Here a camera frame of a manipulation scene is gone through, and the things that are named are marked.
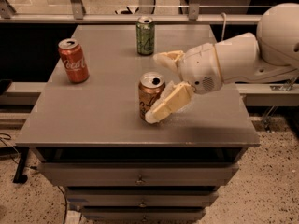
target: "green soda can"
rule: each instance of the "green soda can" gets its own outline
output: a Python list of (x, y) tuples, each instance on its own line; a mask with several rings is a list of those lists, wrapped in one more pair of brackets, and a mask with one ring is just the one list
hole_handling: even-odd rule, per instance
[(155, 24), (150, 17), (142, 16), (136, 24), (137, 51), (140, 55), (151, 55), (155, 46)]

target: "can lid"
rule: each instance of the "can lid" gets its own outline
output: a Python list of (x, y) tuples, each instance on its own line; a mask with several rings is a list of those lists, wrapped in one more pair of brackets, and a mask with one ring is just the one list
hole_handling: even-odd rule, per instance
[(148, 16), (142, 16), (138, 19), (138, 22), (142, 23), (142, 24), (150, 24), (153, 22), (153, 19), (151, 17)]
[(78, 44), (78, 41), (74, 38), (68, 38), (65, 40), (62, 40), (59, 44), (58, 47), (61, 49), (72, 49), (75, 48)]
[(148, 72), (140, 78), (143, 86), (148, 88), (158, 88), (163, 85), (164, 77), (157, 72)]

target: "red soda can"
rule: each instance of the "red soda can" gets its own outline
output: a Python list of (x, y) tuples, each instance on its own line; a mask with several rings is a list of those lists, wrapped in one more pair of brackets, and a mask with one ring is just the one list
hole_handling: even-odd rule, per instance
[(58, 47), (68, 79), (72, 83), (80, 83), (87, 80), (89, 72), (82, 47), (78, 41), (73, 38), (65, 39), (58, 44)]

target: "cabinet drawer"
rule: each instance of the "cabinet drawer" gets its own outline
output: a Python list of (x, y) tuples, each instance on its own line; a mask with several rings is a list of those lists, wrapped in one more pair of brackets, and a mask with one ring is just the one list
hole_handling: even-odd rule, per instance
[(202, 208), (100, 208), (85, 207), (81, 213), (87, 219), (100, 220), (192, 220), (196, 221), (205, 215)]
[(77, 206), (185, 206), (205, 207), (218, 197), (216, 191), (201, 191), (197, 187), (172, 189), (171, 187), (133, 187), (66, 189), (69, 202)]
[(58, 186), (221, 186), (238, 170), (234, 164), (44, 163), (39, 171)]

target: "drawer handle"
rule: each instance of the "drawer handle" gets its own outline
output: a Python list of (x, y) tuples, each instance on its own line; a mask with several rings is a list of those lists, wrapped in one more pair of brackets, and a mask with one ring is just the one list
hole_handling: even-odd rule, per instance
[(144, 185), (145, 183), (146, 183), (146, 181), (142, 179), (141, 175), (139, 176), (138, 180), (136, 180), (136, 184), (138, 186)]
[(147, 217), (146, 216), (143, 216), (143, 218), (142, 218), (142, 220), (141, 220), (142, 222), (147, 222), (148, 220), (147, 220)]
[(142, 201), (142, 203), (139, 205), (140, 208), (146, 208), (146, 204)]

